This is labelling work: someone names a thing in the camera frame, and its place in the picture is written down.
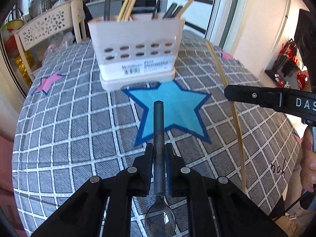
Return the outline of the person's right hand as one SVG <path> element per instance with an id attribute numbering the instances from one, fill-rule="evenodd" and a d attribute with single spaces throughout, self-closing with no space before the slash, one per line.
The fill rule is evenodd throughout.
<path id="1" fill-rule="evenodd" d="M 302 187 L 312 193 L 315 185 L 315 152 L 313 151 L 313 136 L 310 127 L 304 131 L 302 140 L 302 159 L 300 161 L 300 182 Z"/>

